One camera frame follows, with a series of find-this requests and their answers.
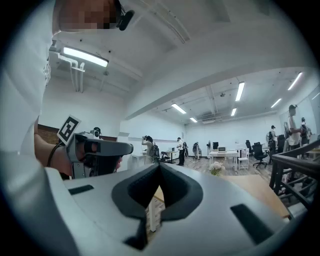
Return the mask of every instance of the floor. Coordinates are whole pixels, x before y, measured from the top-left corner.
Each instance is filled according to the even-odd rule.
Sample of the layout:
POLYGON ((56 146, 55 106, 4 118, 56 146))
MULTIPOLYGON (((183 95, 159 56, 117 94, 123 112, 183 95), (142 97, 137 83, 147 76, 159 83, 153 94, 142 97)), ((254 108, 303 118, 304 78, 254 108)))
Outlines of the floor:
MULTIPOLYGON (((220 175, 224 176, 235 176, 235 175, 255 175, 259 174, 267 183, 270 182, 271 178, 271 172, 272 172, 272 164, 268 164, 266 168, 263 165, 260 165, 258 168, 253 167, 254 163, 259 162, 256 160, 253 156, 249 156, 249 169, 240 169, 235 170, 233 168, 233 160, 232 158, 225 159, 224 157, 217 157, 214 158, 213 162, 219 162, 223 163, 225 167, 225 171, 221 171, 220 175)), ((264 162, 269 162, 269 156, 267 156, 265 159, 263 159, 264 162)), ((192 156, 189 156, 188 158, 185 158, 184 167, 196 170, 201 173, 210 173, 209 171, 209 165, 210 160, 206 157, 201 157, 199 160, 193 159, 192 156)), ((156 223, 156 229, 160 228, 160 216, 161 211, 165 209, 165 204, 161 201, 155 200, 155 223, 156 223)), ((146 230, 147 230, 147 238, 148 240, 152 240, 154 235, 157 233, 150 231, 150 221, 149 221, 149 209, 146 209, 146 216, 147 216, 147 223, 146 223, 146 230)))

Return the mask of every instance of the ceiling light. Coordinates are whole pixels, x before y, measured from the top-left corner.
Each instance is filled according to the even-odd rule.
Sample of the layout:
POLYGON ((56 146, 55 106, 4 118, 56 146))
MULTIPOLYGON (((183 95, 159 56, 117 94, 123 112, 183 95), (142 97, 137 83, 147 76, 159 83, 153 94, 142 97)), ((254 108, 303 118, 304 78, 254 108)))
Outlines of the ceiling light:
POLYGON ((316 95, 316 96, 314 96, 311 100, 313 100, 315 97, 317 97, 318 95, 320 94, 320 92, 316 95))
POLYGON ((298 81, 298 79, 301 77, 302 72, 300 72, 298 74, 298 76, 296 77, 296 79, 293 81, 293 83, 291 84, 291 86, 289 87, 288 91, 291 90, 292 87, 294 87, 294 85, 296 84, 296 82, 298 81))
POLYGON ((236 108, 232 109, 232 113, 231 113, 231 116, 232 116, 232 117, 235 115, 236 111, 237 111, 236 108))
POLYGON ((275 105, 277 105, 279 103, 279 101, 281 101, 281 99, 278 99, 272 106, 271 108, 273 108, 275 105))
POLYGON ((106 67, 108 65, 108 60, 100 58, 100 57, 96 57, 94 55, 91 55, 89 53, 86 53, 84 51, 80 51, 80 50, 76 50, 76 49, 72 49, 72 48, 68 48, 68 47, 64 47, 63 48, 63 53, 64 54, 68 54, 71 56, 75 56, 78 57, 80 59, 84 59, 86 61, 89 62, 93 62, 95 64, 98 64, 102 67, 106 67))
POLYGON ((179 110, 182 114, 187 113, 181 107, 179 107, 177 104, 172 104, 171 106, 174 107, 176 110, 179 110))
POLYGON ((244 88, 245 88, 245 82, 240 82, 239 83, 238 93, 237 93, 236 98, 235 98, 236 102, 240 101, 240 98, 241 98, 241 95, 242 95, 242 92, 243 92, 244 88))

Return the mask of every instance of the table leg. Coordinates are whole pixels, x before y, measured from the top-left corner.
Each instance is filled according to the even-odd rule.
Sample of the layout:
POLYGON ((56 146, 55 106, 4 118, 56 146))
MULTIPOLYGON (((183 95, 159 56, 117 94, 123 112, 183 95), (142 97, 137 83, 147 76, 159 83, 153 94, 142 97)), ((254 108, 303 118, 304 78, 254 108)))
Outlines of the table leg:
POLYGON ((152 232, 156 231, 156 202, 152 197, 151 202, 149 203, 149 218, 150 218, 150 230, 152 232))

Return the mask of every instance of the office chair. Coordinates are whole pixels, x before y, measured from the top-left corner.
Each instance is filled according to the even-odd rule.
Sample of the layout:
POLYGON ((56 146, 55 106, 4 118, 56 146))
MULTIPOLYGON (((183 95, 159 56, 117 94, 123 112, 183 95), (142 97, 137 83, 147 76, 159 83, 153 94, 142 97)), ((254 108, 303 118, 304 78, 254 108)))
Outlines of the office chair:
POLYGON ((282 153, 284 151, 286 138, 283 134, 278 136, 278 153, 282 153))
POLYGON ((160 162, 161 163, 171 163, 171 159, 170 157, 168 156, 167 152, 164 152, 162 151, 161 152, 161 159, 160 159, 160 162))
POLYGON ((246 147, 249 149, 249 154, 250 154, 250 155, 253 155, 253 154, 254 154, 254 150, 253 150, 252 147, 251 147, 250 141, 249 141, 249 140, 246 140, 246 141, 245 141, 245 145, 246 145, 246 147))
POLYGON ((253 150, 254 150, 254 158, 259 160, 260 162, 256 162, 253 164, 253 166, 257 165, 256 168, 258 168, 259 165, 264 165, 264 168, 267 167, 267 163, 263 161, 264 158, 266 158, 268 155, 264 154, 262 152, 262 145, 260 144, 260 142, 258 142, 259 144, 252 146, 253 150))

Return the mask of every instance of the ceiling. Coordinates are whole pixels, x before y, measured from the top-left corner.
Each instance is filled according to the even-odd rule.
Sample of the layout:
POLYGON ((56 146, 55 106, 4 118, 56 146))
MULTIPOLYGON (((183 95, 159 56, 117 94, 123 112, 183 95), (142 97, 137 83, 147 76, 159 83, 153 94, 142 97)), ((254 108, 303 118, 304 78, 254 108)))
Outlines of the ceiling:
POLYGON ((220 122, 272 113, 303 87, 312 71, 311 68, 288 67, 250 73, 197 89, 153 110, 184 124, 192 123, 191 117, 201 123, 202 120, 214 119, 220 122), (302 76, 288 91, 299 72, 303 72, 302 76), (239 82, 245 82, 245 86, 240 101, 235 102, 239 82), (280 98, 282 100, 271 108, 280 98), (176 103, 187 113, 180 113, 171 106, 172 103, 176 103), (235 116, 231 117, 233 108, 237 108, 237 111, 235 116))
MULTIPOLYGON (((102 68, 77 59, 79 63, 85 63, 84 91, 87 87, 93 87, 125 98, 139 86, 151 64, 189 41, 241 22, 282 18, 267 0, 242 0, 241 3, 239 0, 121 0, 121 3, 125 10, 135 11, 126 31, 61 32, 53 38, 57 40, 54 51, 61 55, 63 47, 70 46, 109 60, 107 68, 102 68)), ((70 80, 68 63, 51 54, 50 64, 53 78, 70 80)), ((226 94, 221 104, 228 97, 231 96, 226 94)), ((198 112, 195 114, 205 113, 206 109, 198 112)))

